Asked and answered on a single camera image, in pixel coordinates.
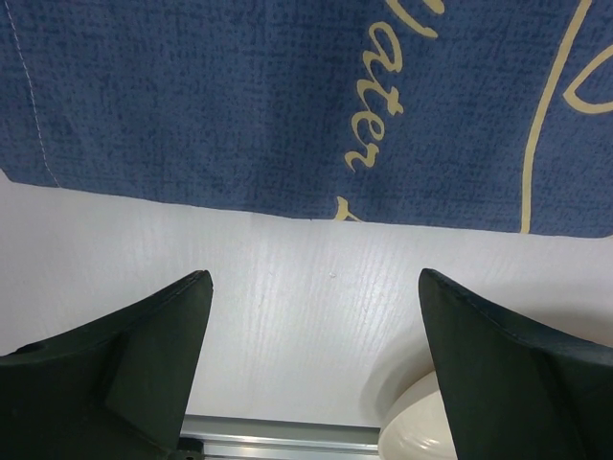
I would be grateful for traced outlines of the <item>cream round plate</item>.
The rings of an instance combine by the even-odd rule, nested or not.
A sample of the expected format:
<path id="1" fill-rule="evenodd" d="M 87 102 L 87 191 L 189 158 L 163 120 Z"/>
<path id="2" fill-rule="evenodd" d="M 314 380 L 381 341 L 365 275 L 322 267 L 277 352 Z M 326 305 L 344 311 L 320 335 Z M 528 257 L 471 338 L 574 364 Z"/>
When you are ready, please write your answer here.
<path id="1" fill-rule="evenodd" d="M 410 386 L 392 405 L 379 431 L 385 460 L 457 458 L 435 372 Z"/>

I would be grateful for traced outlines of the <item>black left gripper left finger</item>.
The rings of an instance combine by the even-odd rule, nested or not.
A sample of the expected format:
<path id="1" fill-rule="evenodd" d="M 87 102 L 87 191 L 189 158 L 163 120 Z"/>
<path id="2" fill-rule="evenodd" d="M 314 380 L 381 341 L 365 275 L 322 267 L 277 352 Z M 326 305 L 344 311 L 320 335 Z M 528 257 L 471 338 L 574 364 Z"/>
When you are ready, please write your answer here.
<path id="1" fill-rule="evenodd" d="M 197 270 L 1 359 L 5 459 L 199 459 L 182 442 L 213 299 Z"/>

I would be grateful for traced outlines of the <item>blue cloth placemat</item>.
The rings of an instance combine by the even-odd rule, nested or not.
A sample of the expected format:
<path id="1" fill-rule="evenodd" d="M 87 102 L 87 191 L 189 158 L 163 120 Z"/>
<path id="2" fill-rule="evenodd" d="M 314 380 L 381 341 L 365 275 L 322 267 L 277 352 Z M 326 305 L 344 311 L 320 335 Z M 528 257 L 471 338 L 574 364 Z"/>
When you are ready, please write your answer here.
<path id="1" fill-rule="evenodd" d="M 5 1 L 17 183 L 612 233 L 608 1 Z"/>

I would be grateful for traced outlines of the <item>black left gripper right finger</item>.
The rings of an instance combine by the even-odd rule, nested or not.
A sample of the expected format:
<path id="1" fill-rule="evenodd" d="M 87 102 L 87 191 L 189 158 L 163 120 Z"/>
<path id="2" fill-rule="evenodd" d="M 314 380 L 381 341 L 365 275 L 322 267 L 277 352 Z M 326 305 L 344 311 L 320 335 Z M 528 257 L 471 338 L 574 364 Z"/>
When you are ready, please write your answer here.
<path id="1" fill-rule="evenodd" d="M 612 350 L 477 295 L 440 272 L 420 310 L 460 459 L 609 459 Z"/>

